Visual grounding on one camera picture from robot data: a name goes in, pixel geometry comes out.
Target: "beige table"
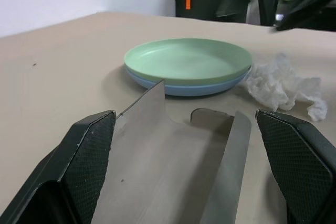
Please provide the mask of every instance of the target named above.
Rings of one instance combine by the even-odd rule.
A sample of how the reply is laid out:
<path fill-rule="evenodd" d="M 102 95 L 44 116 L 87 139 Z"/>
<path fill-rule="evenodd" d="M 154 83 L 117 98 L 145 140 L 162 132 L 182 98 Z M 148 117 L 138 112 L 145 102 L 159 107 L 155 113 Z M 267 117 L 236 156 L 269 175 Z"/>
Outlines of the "beige table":
<path fill-rule="evenodd" d="M 123 71 L 123 55 L 151 40 L 199 37 L 232 42 L 257 62 L 285 52 L 303 76 L 320 76 L 328 118 L 315 126 L 333 143 L 336 129 L 336 34 L 192 19 L 100 13 L 0 39 L 0 212 L 77 120 L 120 113 L 144 91 Z M 234 114 L 253 123 L 236 223 L 281 223 L 283 201 L 271 175 L 254 114 L 260 106 L 239 88 L 197 99 L 167 98 L 170 117 L 187 122 L 195 108 Z M 308 120 L 305 106 L 290 114 Z"/>

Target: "white paper towel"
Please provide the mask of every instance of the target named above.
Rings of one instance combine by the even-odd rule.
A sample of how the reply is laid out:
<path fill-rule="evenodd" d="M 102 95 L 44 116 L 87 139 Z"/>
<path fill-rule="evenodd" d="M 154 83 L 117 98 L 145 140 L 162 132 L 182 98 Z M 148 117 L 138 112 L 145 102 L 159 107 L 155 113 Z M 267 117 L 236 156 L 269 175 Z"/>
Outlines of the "white paper towel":
<path fill-rule="evenodd" d="M 311 119 L 324 120 L 328 106 L 322 100 L 321 79 L 297 76 L 285 54 L 279 54 L 268 64 L 255 64 L 242 82 L 247 91 L 262 105 L 276 111 L 291 110 L 295 101 L 309 102 Z"/>

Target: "gray cardboard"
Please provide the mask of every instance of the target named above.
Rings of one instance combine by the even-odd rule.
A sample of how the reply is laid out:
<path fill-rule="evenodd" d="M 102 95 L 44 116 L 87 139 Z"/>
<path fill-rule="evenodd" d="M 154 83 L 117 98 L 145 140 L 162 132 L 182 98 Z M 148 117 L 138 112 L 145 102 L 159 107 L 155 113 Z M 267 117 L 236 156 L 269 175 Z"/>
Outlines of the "gray cardboard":
<path fill-rule="evenodd" d="M 118 116 L 92 224 L 200 222 L 235 119 L 200 109 L 177 124 L 164 99 L 161 82 Z"/>

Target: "cardboard piece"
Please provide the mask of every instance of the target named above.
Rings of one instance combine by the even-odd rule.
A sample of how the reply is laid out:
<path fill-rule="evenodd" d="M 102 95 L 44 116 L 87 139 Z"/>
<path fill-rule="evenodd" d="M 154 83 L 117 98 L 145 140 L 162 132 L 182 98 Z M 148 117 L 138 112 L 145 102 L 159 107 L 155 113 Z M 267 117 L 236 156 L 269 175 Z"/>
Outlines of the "cardboard piece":
<path fill-rule="evenodd" d="M 212 194 L 218 186 L 226 187 L 223 174 L 231 176 L 240 193 L 249 119 L 239 112 L 233 117 L 198 109 L 190 125 L 178 124 L 165 113 L 164 99 L 160 82 L 118 116 L 92 224 L 216 223 L 203 212 L 220 206 Z M 234 158 L 224 151 L 233 151 Z M 238 165 L 232 163 L 240 158 Z M 239 193 L 221 199 L 229 200 L 228 220 L 235 220 Z M 214 209 L 210 215 L 217 214 Z"/>

